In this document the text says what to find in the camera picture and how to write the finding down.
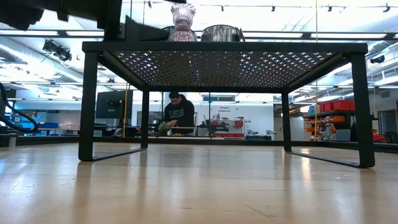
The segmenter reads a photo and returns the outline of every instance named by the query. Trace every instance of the perforated tabletop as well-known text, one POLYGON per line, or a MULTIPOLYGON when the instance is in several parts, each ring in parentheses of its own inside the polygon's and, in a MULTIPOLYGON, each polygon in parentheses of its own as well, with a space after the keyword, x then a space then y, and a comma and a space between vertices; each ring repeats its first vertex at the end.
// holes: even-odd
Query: perforated tabletop
POLYGON ((121 77, 138 85, 137 88, 151 91, 281 92, 284 88, 306 85, 348 63, 347 54, 368 51, 366 44, 102 42, 102 47, 92 42, 85 44, 90 45, 84 45, 84 51, 105 51, 101 63, 119 63, 123 68, 118 75, 123 70, 121 77))

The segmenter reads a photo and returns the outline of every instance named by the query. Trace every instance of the yellow pole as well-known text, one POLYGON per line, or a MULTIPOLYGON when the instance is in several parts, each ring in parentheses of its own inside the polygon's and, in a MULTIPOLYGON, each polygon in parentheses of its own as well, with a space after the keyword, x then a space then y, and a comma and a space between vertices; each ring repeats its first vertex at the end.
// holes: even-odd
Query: yellow pole
POLYGON ((126 137, 126 118, 127 118, 127 86, 130 89, 130 84, 126 83, 126 94, 124 96, 124 118, 123 118, 123 137, 126 137))

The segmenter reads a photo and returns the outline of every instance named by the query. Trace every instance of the glass vase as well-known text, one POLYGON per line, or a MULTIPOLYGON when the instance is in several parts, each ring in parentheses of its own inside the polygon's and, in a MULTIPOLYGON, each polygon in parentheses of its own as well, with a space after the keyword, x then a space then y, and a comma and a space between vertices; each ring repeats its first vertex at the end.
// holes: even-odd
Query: glass vase
POLYGON ((197 36, 191 31, 196 9, 191 4, 174 4, 172 6, 174 30, 168 41, 197 41, 197 36))

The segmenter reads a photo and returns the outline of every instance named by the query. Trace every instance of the wood laminate surface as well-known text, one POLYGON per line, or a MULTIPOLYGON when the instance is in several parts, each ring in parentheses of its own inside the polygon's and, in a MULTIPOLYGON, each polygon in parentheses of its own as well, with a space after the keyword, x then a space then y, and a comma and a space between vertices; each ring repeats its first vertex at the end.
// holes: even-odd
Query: wood laminate surface
MULTIPOLYGON (((97 153, 137 144, 96 143, 97 153)), ((80 162, 78 144, 0 151, 0 223, 322 223, 398 220, 398 155, 355 169, 282 147, 150 144, 80 162)), ((294 148, 354 160, 356 151, 294 148)))

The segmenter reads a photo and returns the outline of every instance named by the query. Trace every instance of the stainless steel bowl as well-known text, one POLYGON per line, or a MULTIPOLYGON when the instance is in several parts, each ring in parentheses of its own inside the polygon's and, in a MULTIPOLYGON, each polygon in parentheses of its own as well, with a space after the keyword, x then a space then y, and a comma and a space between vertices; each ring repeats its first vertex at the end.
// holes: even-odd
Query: stainless steel bowl
POLYGON ((200 41, 233 42, 244 41, 242 30, 228 25, 215 25, 203 30, 200 41))

